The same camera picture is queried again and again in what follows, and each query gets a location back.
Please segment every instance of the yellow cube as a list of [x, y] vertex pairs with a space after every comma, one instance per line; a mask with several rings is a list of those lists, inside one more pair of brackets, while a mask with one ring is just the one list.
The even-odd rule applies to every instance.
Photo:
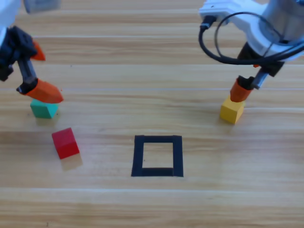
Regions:
[[220, 117], [232, 124], [235, 124], [243, 114], [245, 101], [232, 102], [230, 96], [224, 101], [220, 109]]

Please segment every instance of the black cable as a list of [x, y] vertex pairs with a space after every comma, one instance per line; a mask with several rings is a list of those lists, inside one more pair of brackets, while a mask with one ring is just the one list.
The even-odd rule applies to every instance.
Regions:
[[219, 36], [219, 28], [222, 26], [222, 24], [228, 20], [229, 18], [233, 17], [233, 16], [236, 16], [236, 15], [240, 15], [240, 14], [249, 14], [249, 15], [253, 15], [253, 16], [256, 16], [256, 17], [259, 17], [262, 21], [264, 21], [269, 27], [272, 27], [272, 29], [274, 30], [274, 32], [280, 37], [280, 40], [283, 39], [283, 35], [281, 35], [274, 27], [273, 25], [267, 20], [265, 19], [264, 17], [260, 16], [259, 14], [257, 13], [253, 13], [253, 12], [238, 12], [238, 13], [233, 13], [233, 14], [230, 14], [228, 15], [227, 17], [225, 17], [219, 24], [218, 24], [218, 27], [217, 29], [215, 30], [215, 33], [214, 33], [214, 43], [215, 43], [215, 47], [218, 51], [218, 54], [221, 56], [221, 57], [224, 57], [224, 55], [222, 55], [222, 53], [220, 52], [219, 50], [219, 43], [218, 43], [218, 36]]
[[[234, 14], [231, 14], [227, 17], [225, 17], [221, 22], [220, 24], [218, 25], [218, 29], [219, 27], [227, 20], [229, 19], [230, 17], [233, 17], [237, 14], [251, 14], [251, 15], [255, 15], [254, 13], [250, 13], [250, 12], [239, 12], [239, 13], [234, 13]], [[213, 24], [213, 22], [216, 21], [216, 17], [215, 16], [206, 16], [203, 23], [201, 24], [200, 26], [200, 31], [199, 31], [199, 44], [200, 44], [200, 47], [202, 48], [202, 50], [212, 59], [220, 62], [220, 63], [224, 63], [224, 64], [231, 64], [231, 65], [261, 65], [261, 64], [271, 64], [271, 63], [275, 63], [277, 61], [281, 61], [283, 59], [286, 59], [286, 58], [289, 58], [293, 55], [296, 55], [302, 51], [304, 51], [304, 47], [301, 47], [301, 48], [298, 48], [297, 50], [294, 50], [290, 53], [287, 53], [285, 55], [282, 55], [283, 53], [301, 45], [303, 42], [293, 46], [293, 47], [290, 47], [289, 49], [285, 50], [285, 51], [282, 51], [280, 53], [277, 53], [277, 54], [274, 54], [272, 56], [268, 56], [268, 57], [262, 57], [262, 58], [259, 58], [259, 59], [256, 59], [256, 60], [240, 60], [240, 59], [237, 59], [237, 58], [230, 58], [230, 57], [227, 57], [227, 56], [216, 56], [214, 55], [212, 52], [210, 52], [207, 47], [205, 46], [204, 42], [203, 42], [203, 33], [209, 29], [211, 27], [211, 25]]]

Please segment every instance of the black square outline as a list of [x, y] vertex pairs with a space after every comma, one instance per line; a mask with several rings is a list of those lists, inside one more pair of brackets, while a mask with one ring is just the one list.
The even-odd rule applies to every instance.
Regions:
[[[173, 168], [143, 168], [144, 143], [172, 143]], [[134, 156], [132, 177], [183, 177], [182, 137], [136, 135], [134, 140]]]

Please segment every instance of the cube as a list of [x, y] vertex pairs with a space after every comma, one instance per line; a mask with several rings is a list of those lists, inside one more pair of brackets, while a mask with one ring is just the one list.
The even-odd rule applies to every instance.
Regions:
[[30, 107], [36, 118], [52, 119], [58, 110], [58, 104], [44, 103], [33, 99]]
[[64, 159], [79, 153], [72, 128], [52, 133], [56, 151], [60, 159]]
[[220, 109], [220, 117], [232, 124], [235, 124], [244, 111], [245, 101], [233, 102], [230, 96], [224, 101]]

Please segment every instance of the teal cube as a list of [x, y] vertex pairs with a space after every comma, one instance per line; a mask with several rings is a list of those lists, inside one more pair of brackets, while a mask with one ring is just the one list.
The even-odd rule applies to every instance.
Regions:
[[58, 104], [44, 103], [34, 99], [30, 107], [36, 118], [52, 119], [58, 110]]

